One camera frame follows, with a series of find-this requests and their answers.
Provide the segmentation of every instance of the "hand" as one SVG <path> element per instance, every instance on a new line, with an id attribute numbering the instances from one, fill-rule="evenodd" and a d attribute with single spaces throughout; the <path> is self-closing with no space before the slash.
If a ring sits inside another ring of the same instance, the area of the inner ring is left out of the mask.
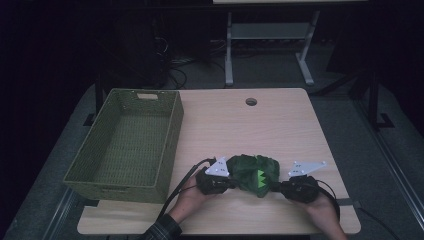
<path id="1" fill-rule="evenodd" d="M 318 198 L 308 204 L 292 201 L 295 205 L 303 208 L 309 215 L 314 225 L 319 228 L 331 240 L 347 240 L 347 236 L 340 226 L 336 210 L 330 199 L 319 193 Z"/>
<path id="2" fill-rule="evenodd" d="M 196 174 L 198 172 L 199 171 L 191 176 L 182 186 L 177 202 L 169 211 L 169 215 L 179 224 L 188 216 L 199 210 L 203 203 L 216 196 L 216 194 L 204 195 L 196 187 Z"/>

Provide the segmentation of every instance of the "white plastic piece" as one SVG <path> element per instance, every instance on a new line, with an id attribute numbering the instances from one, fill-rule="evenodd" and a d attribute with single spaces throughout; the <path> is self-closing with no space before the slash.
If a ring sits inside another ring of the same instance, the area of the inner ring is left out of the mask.
<path id="1" fill-rule="evenodd" d="M 220 159 L 216 161 L 216 163 L 214 163 L 212 166 L 206 169 L 205 173 L 207 175 L 220 176 L 220 177 L 230 176 L 230 173 L 228 172 L 228 168 L 227 168 L 227 159 L 225 157 L 221 157 Z"/>
<path id="2" fill-rule="evenodd" d="M 318 162 L 318 163 L 308 163 L 308 162 L 297 162 L 295 161 L 293 163 L 293 167 L 291 168 L 289 172 L 290 177 L 296 177 L 296 176 L 302 176 L 306 175 L 308 173 L 311 173 L 313 171 L 316 171 L 322 167 L 327 166 L 327 163 L 325 161 Z"/>

